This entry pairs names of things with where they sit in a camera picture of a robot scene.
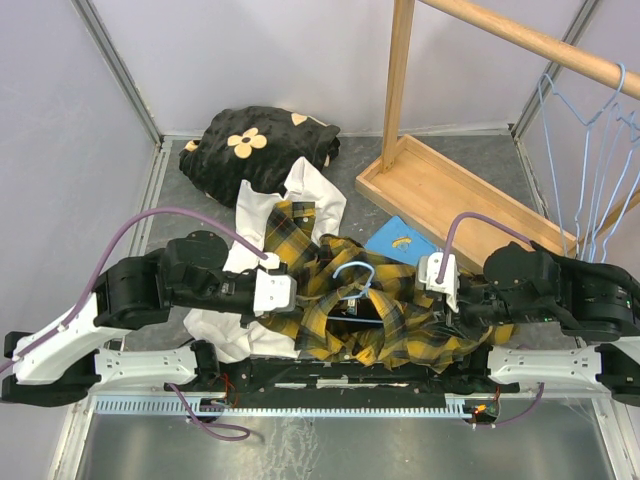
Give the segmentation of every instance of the white cloth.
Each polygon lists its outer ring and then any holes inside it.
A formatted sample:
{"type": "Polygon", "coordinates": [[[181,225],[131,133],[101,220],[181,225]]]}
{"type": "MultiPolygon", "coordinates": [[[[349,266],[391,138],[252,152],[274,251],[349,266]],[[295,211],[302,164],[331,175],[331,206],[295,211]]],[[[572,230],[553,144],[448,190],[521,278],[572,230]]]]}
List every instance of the white cloth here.
{"type": "MultiPolygon", "coordinates": [[[[277,193],[254,192],[251,184],[243,180],[236,206],[236,232],[239,235],[262,249],[269,214],[273,206],[283,200],[315,203],[316,220],[311,235],[315,243],[324,234],[338,234],[347,200],[306,158],[296,160],[284,186],[287,193],[283,198],[277,193]]],[[[238,273],[256,266],[258,258],[234,242],[224,270],[238,273]]],[[[185,318],[184,326],[196,340],[213,343],[218,360],[224,363],[239,362],[249,355],[298,357],[299,352],[294,350],[291,338],[267,330],[258,322],[242,328],[238,314],[194,309],[185,318]]]]}

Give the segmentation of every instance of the gray floor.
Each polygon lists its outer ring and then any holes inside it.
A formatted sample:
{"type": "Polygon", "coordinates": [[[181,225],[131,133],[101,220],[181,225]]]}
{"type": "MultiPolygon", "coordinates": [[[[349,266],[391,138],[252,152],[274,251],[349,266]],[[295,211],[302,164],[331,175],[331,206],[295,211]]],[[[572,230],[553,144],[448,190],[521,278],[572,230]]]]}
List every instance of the gray floor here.
{"type": "MultiPolygon", "coordinates": [[[[475,173],[528,207],[534,208],[533,197],[522,163],[509,135],[418,137],[451,160],[475,173]]],[[[390,216],[355,191],[355,178],[379,155],[379,137],[343,137],[340,155],[323,173],[347,198],[340,234],[362,243],[390,216]]],[[[196,190],[178,169],[178,154],[186,141],[172,142],[171,154],[158,200],[158,206],[189,208],[234,228],[235,212],[207,198],[196,190]]],[[[153,221],[147,250],[163,247],[169,239],[186,236],[200,229],[200,222],[179,216],[161,216],[153,221]]],[[[174,348],[189,338],[182,320],[187,310],[174,308],[168,324],[146,327],[126,338],[129,350],[159,350],[174,348]]],[[[564,337],[557,325],[528,325],[512,340],[514,345],[529,348],[572,348],[572,338],[564,337]]]]}

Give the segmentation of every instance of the wooden clothes rack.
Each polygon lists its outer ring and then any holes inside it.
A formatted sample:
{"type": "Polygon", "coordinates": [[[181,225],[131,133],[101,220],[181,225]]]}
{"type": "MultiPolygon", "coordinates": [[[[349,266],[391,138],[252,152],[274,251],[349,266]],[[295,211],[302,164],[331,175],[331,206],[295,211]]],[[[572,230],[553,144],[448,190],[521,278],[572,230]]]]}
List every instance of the wooden clothes rack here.
{"type": "MultiPolygon", "coordinates": [[[[614,89],[620,84],[617,64],[467,0],[419,1],[598,83],[614,89]]],[[[462,212],[475,211],[495,218],[553,252],[562,253],[563,240],[555,224],[410,135],[398,140],[415,2],[395,0],[382,155],[357,177],[356,189],[389,213],[402,217],[440,247],[453,219],[462,212]]],[[[640,75],[627,71],[621,91],[640,100],[640,75]]],[[[640,200],[640,192],[635,192],[633,198],[640,200]]],[[[616,212],[620,211],[621,205],[614,207],[604,225],[613,224],[616,212]]],[[[574,247],[576,238],[567,232],[564,236],[566,243],[574,247]]],[[[453,246],[463,265],[481,271],[485,259],[512,240],[489,225],[467,220],[460,225],[453,246]]]]}

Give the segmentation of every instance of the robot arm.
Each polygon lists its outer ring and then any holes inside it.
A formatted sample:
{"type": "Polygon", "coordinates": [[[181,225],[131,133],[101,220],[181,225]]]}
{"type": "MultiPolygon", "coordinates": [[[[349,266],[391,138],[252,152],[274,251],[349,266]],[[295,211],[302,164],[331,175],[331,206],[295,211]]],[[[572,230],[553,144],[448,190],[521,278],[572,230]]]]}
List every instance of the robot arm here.
{"type": "Polygon", "coordinates": [[[204,388],[219,374],[213,346],[206,342],[155,352],[101,347],[133,330],[166,322],[174,305],[252,316],[293,309],[296,283],[276,256],[235,274],[223,271],[227,254],[220,237],[194,232],[144,257],[121,260],[99,277],[68,326],[61,324],[64,314],[35,334],[6,336],[5,357],[15,363],[13,374],[3,380],[2,399],[58,406],[104,388],[165,382],[204,388]],[[20,356],[52,330],[57,334],[20,356]]]}
{"type": "MultiPolygon", "coordinates": [[[[206,342],[164,352],[100,347],[166,322],[174,305],[255,316],[293,309],[296,284],[277,257],[235,274],[223,271],[227,253],[224,241],[210,232],[172,240],[164,249],[108,269],[66,327],[64,315],[35,334],[11,332],[5,356],[14,361],[13,374],[3,380],[3,400],[58,406],[89,391],[165,382],[206,391],[220,375],[214,347],[206,342]],[[52,330],[58,333],[21,355],[52,330]]],[[[581,385],[640,403],[640,286],[623,269],[555,256],[540,247],[527,252],[514,243],[487,259],[482,283],[460,276],[453,255],[438,283],[442,255],[420,261],[418,280],[452,333],[472,337],[488,326],[557,321],[565,335],[614,342],[571,351],[493,347],[481,362],[486,378],[500,384],[581,385]]]]}
{"type": "Polygon", "coordinates": [[[442,253],[421,259],[418,280],[435,297],[436,315],[462,336],[554,321],[565,335],[609,342],[573,350],[492,347],[485,374],[494,382],[577,385],[640,406],[640,284],[622,268],[533,246],[532,252],[517,243],[496,250],[482,283],[460,276],[453,255],[438,283],[442,253]]]}

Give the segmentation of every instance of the white wall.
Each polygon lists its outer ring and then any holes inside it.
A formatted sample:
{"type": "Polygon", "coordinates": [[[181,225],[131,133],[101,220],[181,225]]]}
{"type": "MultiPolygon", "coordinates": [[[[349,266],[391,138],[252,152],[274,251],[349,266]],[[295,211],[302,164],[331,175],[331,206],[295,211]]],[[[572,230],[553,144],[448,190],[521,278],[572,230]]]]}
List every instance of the white wall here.
{"type": "MultiPolygon", "coordinates": [[[[478,0],[562,36],[582,0],[478,0]]],[[[166,134],[224,108],[283,106],[380,132],[392,0],[94,0],[166,134]]],[[[505,127],[546,62],[417,3],[401,128],[505,127]]]]}
{"type": "MultiPolygon", "coordinates": [[[[637,48],[638,42],[640,42],[638,19],[640,19],[640,3],[637,0],[603,2],[579,46],[614,62],[623,62],[627,69],[638,72],[640,71],[640,52],[637,48]]],[[[573,101],[585,117],[592,116],[612,94],[611,89],[568,70],[562,71],[557,86],[573,101]]],[[[640,102],[625,95],[621,95],[619,101],[626,113],[640,109],[640,102]]],[[[579,205],[586,129],[572,118],[572,114],[557,98],[549,98],[547,101],[547,119],[551,131],[551,145],[555,152],[556,174],[561,192],[562,219],[565,225],[575,230],[573,217],[579,205]]],[[[551,173],[542,126],[542,116],[538,115],[524,136],[524,145],[543,193],[551,207],[551,213],[555,218],[557,203],[552,193],[551,173]]],[[[587,187],[593,185],[605,126],[606,117],[603,116],[592,133],[593,143],[587,171],[587,187]]],[[[604,198],[607,200],[622,172],[630,147],[628,130],[625,130],[623,135],[624,137],[619,142],[619,148],[612,159],[611,171],[605,183],[606,195],[604,198]]],[[[607,138],[610,145],[612,135],[607,138]]],[[[629,191],[639,169],[640,153],[635,155],[617,199],[623,196],[621,194],[626,194],[629,191]]],[[[583,225],[586,225],[584,219],[590,206],[590,196],[588,196],[590,194],[591,188],[588,188],[585,192],[583,225]]],[[[640,255],[635,248],[638,235],[640,235],[640,210],[631,212],[621,223],[620,229],[609,242],[607,261],[620,264],[640,278],[640,255]]]]}
{"type": "MultiPolygon", "coordinates": [[[[0,339],[77,300],[137,209],[153,148],[71,2],[3,9],[0,339]]],[[[2,478],[46,478],[65,411],[0,404],[2,478]]]]}

